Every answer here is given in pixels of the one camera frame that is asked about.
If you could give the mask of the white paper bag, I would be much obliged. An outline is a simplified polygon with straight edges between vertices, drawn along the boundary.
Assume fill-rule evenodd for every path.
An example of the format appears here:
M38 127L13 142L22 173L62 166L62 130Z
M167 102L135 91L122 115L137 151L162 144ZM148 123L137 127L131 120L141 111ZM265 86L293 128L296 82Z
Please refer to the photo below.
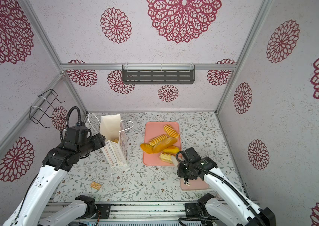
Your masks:
M94 113L88 113L86 125L95 134L105 137L105 146L101 150L111 168L128 166L126 132L134 127L132 121L123 120L121 115L104 115L99 118Z

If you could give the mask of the long baguette loaf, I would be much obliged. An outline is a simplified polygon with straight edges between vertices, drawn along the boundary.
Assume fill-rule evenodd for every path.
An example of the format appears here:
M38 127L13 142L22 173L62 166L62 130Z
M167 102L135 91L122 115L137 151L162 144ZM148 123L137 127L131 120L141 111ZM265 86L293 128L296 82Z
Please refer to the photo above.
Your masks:
M168 137L168 138L164 139L163 141L157 143L157 144L153 147L153 152L154 152L154 153L160 153L160 152L162 152L164 149L168 148L169 146L173 146L176 142L177 142L177 139L176 139L176 138Z

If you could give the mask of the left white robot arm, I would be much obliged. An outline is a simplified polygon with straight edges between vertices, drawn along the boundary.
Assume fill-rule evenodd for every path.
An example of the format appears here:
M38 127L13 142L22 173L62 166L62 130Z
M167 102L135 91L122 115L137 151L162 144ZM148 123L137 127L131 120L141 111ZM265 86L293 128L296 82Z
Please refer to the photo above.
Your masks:
M92 135L91 130L85 126L67 128L61 143L48 152L25 197L4 225L66 226L79 217L95 216L94 199L80 195L62 210L40 219L54 191L71 168L91 152L103 148L105 140L105 136L100 133Z

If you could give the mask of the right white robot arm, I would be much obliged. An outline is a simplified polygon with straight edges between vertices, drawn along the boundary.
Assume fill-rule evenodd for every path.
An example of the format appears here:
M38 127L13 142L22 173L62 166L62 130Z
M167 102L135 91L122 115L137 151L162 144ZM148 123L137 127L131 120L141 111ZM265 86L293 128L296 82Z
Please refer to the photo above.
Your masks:
M269 208L263 209L243 195L211 158L201 158L194 148L189 148L178 152L171 159L177 166L178 177L182 178L184 183L200 179L223 199L221 202L214 195L207 193L197 202L186 203L186 217L179 218L180 225L197 221L204 226L212 226L217 220L226 226L277 224L275 214Z

